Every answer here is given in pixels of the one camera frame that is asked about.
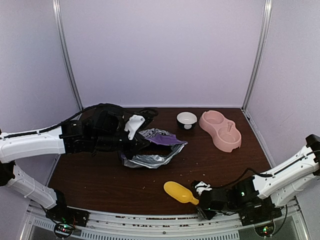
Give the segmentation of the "yellow plastic scoop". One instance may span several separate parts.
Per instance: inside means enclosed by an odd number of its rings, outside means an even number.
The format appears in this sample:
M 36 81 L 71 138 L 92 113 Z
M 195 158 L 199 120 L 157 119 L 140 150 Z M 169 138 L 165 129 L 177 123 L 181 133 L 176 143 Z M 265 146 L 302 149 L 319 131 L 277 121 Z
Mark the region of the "yellow plastic scoop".
M 163 189 L 170 197 L 182 204 L 191 203 L 195 206 L 199 204 L 199 200 L 193 196 L 193 193 L 177 182 L 167 181 L 164 183 Z

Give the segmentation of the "purple pet food bag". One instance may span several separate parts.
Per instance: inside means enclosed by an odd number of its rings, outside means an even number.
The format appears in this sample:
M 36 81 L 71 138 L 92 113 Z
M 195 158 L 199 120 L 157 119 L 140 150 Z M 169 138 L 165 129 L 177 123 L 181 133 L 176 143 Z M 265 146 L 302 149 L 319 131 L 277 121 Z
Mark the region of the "purple pet food bag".
M 188 144 L 179 140 L 175 134 L 158 128 L 145 129 L 139 132 L 149 145 L 141 149 L 132 159 L 118 153 L 122 165 L 128 168 L 157 169 L 168 164 Z

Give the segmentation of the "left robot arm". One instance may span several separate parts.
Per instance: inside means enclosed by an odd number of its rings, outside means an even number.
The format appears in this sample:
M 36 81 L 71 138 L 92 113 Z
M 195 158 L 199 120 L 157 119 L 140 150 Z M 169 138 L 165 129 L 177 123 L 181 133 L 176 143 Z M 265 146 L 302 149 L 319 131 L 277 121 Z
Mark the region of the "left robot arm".
M 13 188 L 61 222 L 72 218 L 62 192 L 48 188 L 22 171 L 17 159 L 42 155 L 122 152 L 130 160 L 149 145 L 139 130 L 158 115 L 152 108 L 130 110 L 111 103 L 84 108 L 66 120 L 32 131 L 0 134 L 0 184 Z

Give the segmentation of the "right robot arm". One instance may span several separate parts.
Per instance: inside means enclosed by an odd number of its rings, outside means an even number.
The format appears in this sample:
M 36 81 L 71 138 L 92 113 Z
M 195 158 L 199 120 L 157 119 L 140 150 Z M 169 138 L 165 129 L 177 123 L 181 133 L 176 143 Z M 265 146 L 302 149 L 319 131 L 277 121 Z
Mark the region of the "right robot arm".
M 196 210 L 206 220 L 216 214 L 238 214 L 242 225 L 271 221 L 282 216 L 282 208 L 320 175 L 320 138 L 306 137 L 306 145 L 294 156 L 263 173 L 252 168 L 223 186 L 193 181 L 199 196 Z

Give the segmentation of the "pink double pet feeder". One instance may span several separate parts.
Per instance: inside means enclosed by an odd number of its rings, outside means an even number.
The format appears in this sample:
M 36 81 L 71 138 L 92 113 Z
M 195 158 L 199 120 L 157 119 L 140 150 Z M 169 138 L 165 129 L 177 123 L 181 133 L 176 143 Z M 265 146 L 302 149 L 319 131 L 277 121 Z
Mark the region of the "pink double pet feeder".
M 220 151 L 231 153 L 242 145 L 242 135 L 236 123 L 215 110 L 205 111 L 199 120 L 199 126 L 207 132 Z

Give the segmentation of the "right circuit board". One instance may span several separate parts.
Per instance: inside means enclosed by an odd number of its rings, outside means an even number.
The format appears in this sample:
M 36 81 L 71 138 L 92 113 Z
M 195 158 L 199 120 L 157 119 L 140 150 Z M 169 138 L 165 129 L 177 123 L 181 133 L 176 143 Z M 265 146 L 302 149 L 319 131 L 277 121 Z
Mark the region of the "right circuit board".
M 275 223 L 273 221 L 268 221 L 255 224 L 254 231 L 259 237 L 270 237 L 275 232 Z

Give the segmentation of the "circuit board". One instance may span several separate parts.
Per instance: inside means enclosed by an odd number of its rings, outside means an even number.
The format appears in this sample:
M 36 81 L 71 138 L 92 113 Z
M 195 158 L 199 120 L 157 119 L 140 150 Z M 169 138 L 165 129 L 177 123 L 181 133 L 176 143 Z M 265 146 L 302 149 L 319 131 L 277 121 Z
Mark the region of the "circuit board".
M 275 223 L 273 221 L 268 221 L 255 224 L 254 231 L 259 237 L 270 237 L 275 232 Z
M 55 224 L 53 228 L 53 233 L 58 237 L 58 238 L 68 238 L 70 237 L 75 228 L 69 224 L 63 223 L 63 222 L 58 222 Z

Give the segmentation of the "black and white ceramic bowl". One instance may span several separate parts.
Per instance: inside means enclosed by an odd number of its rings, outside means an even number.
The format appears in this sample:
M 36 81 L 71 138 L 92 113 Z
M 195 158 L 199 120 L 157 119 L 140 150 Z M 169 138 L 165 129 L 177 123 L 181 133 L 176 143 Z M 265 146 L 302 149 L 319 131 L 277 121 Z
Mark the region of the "black and white ceramic bowl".
M 198 118 L 195 114 L 192 112 L 180 112 L 176 116 L 176 122 L 180 129 L 183 130 L 191 130 L 195 127 L 196 123 L 198 121 Z

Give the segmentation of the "left circuit board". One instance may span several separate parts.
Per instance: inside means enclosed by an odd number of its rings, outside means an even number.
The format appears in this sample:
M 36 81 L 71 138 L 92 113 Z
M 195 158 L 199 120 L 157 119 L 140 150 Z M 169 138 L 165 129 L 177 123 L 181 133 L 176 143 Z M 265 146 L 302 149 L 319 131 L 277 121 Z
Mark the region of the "left circuit board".
M 68 238 L 70 237 L 75 228 L 69 224 L 63 223 L 63 222 L 58 222 L 55 224 L 53 228 L 53 233 L 58 237 L 58 238 Z

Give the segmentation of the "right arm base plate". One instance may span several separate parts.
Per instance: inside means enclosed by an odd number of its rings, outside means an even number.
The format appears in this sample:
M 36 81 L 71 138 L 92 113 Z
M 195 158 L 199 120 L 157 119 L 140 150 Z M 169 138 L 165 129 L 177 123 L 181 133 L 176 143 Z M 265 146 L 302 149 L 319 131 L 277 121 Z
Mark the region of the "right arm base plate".
M 282 216 L 281 208 L 261 205 L 259 207 L 241 210 L 239 217 L 243 226 L 271 221 Z

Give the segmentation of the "front aluminium rail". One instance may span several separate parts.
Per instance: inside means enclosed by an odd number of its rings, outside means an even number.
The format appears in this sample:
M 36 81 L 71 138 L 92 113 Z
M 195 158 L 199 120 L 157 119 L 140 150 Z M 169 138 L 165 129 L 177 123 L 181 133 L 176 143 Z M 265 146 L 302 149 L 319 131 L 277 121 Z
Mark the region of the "front aluminium rail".
M 305 219 L 297 200 L 283 209 L 283 216 L 272 221 L 244 226 L 239 215 L 217 214 L 203 220 L 197 214 L 137 215 L 95 211 L 89 212 L 85 227 L 76 230 L 66 240 L 311 240 Z M 18 240 L 59 240 L 54 234 L 55 224 L 34 201 L 29 203 L 24 215 L 24 225 Z M 275 224 L 271 237 L 261 237 L 258 229 Z

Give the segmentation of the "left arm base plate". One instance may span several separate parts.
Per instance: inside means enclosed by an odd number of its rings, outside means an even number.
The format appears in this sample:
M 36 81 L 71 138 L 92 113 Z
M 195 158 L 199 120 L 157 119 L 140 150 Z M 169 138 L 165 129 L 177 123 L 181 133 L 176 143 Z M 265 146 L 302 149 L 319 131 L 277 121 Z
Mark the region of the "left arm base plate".
M 71 207 L 55 206 L 51 209 L 44 209 L 45 216 L 55 223 L 64 223 L 71 226 L 86 227 L 90 213 L 85 210 Z

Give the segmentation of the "left aluminium corner post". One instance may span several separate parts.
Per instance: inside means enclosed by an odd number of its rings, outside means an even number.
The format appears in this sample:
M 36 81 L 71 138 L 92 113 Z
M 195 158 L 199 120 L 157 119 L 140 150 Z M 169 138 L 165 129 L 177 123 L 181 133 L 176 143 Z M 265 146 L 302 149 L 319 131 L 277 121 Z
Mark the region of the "left aluminium corner post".
M 82 103 L 80 93 L 79 93 L 79 90 L 78 90 L 78 87 L 76 84 L 74 71 L 73 71 L 72 63 L 71 63 L 71 58 L 70 58 L 70 54 L 68 51 L 60 1 L 59 0 L 52 0 L 52 7 L 53 7 L 53 14 L 54 14 L 54 18 L 55 18 L 56 27 L 57 27 L 60 47 L 61 47 L 61 51 L 62 51 L 62 58 L 63 58 L 63 62 L 64 62 L 66 74 L 67 74 L 67 79 L 69 81 L 71 92 L 72 92 L 73 97 L 75 99 L 77 108 L 79 110 L 83 110 L 84 109 L 83 103 Z

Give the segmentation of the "aluminium corner post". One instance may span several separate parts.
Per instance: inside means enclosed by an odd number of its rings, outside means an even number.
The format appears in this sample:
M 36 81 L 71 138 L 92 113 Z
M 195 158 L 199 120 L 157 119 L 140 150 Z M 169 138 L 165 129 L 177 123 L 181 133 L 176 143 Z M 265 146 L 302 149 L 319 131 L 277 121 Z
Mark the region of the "aluminium corner post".
M 71 58 L 70 58 L 70 54 L 68 51 L 60 1 L 59 0 L 52 0 L 52 7 L 53 7 L 53 14 L 54 14 L 54 18 L 55 18 L 56 27 L 57 27 L 60 47 L 61 47 L 61 51 L 62 51 L 62 58 L 63 58 L 63 62 L 64 62 L 66 74 L 67 74 L 67 79 L 69 81 L 71 92 L 72 92 L 73 97 L 75 99 L 77 108 L 79 110 L 83 110 L 84 109 L 83 103 L 82 103 L 80 93 L 79 93 L 79 90 L 78 90 L 78 87 L 76 84 L 74 71 L 73 71 L 72 63 L 71 63 Z
M 265 0 L 264 1 L 264 10 L 263 10 L 263 16 L 262 16 L 262 22 L 261 22 L 261 28 L 260 28 L 260 34 L 259 34 L 259 40 L 256 50 L 256 55 L 254 58 L 253 68 L 250 75 L 250 80 L 248 84 L 248 88 L 245 94 L 245 98 L 242 105 L 242 111 L 246 112 L 250 103 L 250 99 L 252 97 L 255 83 L 258 77 L 259 68 L 262 62 L 263 52 L 264 48 L 267 42 L 268 38 L 268 32 L 270 28 L 270 22 L 272 17 L 272 6 L 273 1 L 272 0 Z

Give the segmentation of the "right aluminium corner post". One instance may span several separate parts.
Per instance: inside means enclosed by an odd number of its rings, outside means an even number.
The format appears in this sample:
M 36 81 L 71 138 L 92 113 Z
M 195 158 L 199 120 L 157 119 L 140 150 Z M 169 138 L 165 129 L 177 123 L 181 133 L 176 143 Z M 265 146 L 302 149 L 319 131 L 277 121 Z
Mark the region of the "right aluminium corner post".
M 272 0 L 265 0 L 264 1 L 264 10 L 263 10 L 263 16 L 262 16 L 262 22 L 261 22 L 261 28 L 260 28 L 260 34 L 259 34 L 259 40 L 256 50 L 256 55 L 254 58 L 253 68 L 250 75 L 250 80 L 248 84 L 248 88 L 245 94 L 245 98 L 242 105 L 242 111 L 246 112 L 250 103 L 250 99 L 252 97 L 255 83 L 258 77 L 259 68 L 262 62 L 263 52 L 264 48 L 267 42 L 268 38 L 268 32 L 270 28 L 270 22 L 272 17 L 272 6 L 273 1 Z

